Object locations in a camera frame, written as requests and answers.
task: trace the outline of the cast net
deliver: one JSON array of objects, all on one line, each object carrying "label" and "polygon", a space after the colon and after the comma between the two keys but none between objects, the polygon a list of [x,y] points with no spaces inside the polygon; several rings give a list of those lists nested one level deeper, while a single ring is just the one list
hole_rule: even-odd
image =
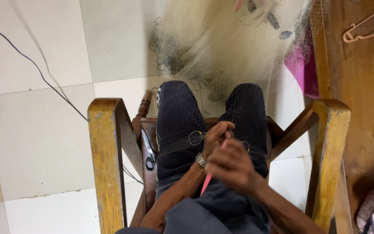
[{"label": "cast net", "polygon": [[[160,154],[200,143],[205,135],[201,116],[225,113],[238,85],[242,87],[235,100],[230,100],[236,110],[229,120],[238,125],[251,121],[250,116],[265,118],[268,93],[275,91],[276,82],[282,78],[285,57],[296,47],[309,54],[305,48],[311,9],[316,13],[311,15],[315,23],[310,35],[315,36],[328,1],[243,0],[235,12],[234,0],[170,0],[164,15],[155,21],[149,48],[157,55],[158,69],[170,71],[172,79],[186,85],[172,82],[165,89],[173,91],[164,93],[161,88],[158,94],[159,105],[171,109],[163,113],[159,108],[158,127],[171,126],[158,131]],[[191,94],[197,104],[185,102]],[[263,133],[266,126],[263,130],[246,125],[237,136],[257,138]],[[256,143],[247,140],[245,144]]]}]

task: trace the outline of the wooden table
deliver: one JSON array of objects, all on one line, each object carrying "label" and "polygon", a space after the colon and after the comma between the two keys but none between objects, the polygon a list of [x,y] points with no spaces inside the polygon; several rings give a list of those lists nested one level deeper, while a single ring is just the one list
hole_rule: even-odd
[{"label": "wooden table", "polygon": [[[314,53],[320,96],[352,109],[335,215],[338,233],[358,233],[358,209],[374,189],[374,38],[345,43],[342,35],[351,23],[374,13],[374,0],[330,2],[323,29],[314,38]],[[373,30],[374,21],[360,28],[366,35]]]}]

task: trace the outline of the copper hanger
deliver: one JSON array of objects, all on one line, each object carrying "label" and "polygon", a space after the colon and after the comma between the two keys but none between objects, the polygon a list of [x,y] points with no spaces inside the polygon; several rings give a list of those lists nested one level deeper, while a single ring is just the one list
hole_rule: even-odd
[{"label": "copper hanger", "polygon": [[373,16],[374,16],[374,13],[358,24],[350,24],[351,28],[343,34],[343,41],[346,43],[349,43],[349,42],[355,42],[359,39],[366,39],[366,38],[374,37],[374,31],[370,35],[367,35],[367,36],[359,35],[359,36],[353,37],[351,34],[351,31],[358,28],[360,25],[364,24],[367,20],[371,19]]}]

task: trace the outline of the metal watch strap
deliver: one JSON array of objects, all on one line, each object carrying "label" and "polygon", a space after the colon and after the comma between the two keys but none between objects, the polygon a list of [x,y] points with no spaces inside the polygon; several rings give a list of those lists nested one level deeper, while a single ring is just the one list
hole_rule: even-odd
[{"label": "metal watch strap", "polygon": [[200,166],[202,167],[205,167],[207,165],[207,160],[205,160],[203,157],[202,157],[202,152],[200,152],[197,156],[196,156],[196,162],[199,163]]}]

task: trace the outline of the scissors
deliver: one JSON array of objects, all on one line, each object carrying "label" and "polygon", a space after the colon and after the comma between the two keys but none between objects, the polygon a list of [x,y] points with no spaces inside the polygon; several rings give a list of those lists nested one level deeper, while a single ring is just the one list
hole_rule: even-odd
[{"label": "scissors", "polygon": [[142,132],[142,138],[144,140],[145,146],[147,147],[147,151],[150,153],[150,155],[145,160],[145,167],[148,171],[153,171],[155,167],[157,166],[157,155],[154,153],[153,148],[151,147],[150,141],[148,140],[147,135],[145,134],[145,131],[141,129]]}]

